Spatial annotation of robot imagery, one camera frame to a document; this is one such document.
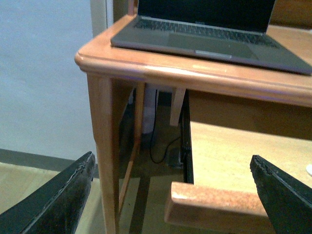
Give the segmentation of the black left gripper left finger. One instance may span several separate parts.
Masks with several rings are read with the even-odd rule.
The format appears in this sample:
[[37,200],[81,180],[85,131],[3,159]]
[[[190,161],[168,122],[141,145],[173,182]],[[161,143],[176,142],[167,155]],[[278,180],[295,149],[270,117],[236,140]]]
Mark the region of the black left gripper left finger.
[[82,157],[0,215],[2,234],[73,234],[82,216],[96,167]]

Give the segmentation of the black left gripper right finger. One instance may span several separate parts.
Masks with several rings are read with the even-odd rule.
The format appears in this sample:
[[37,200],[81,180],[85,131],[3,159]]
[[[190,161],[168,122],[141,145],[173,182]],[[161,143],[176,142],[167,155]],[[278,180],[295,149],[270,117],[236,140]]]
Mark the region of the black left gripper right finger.
[[259,155],[252,156],[250,170],[275,232],[310,234],[312,189]]

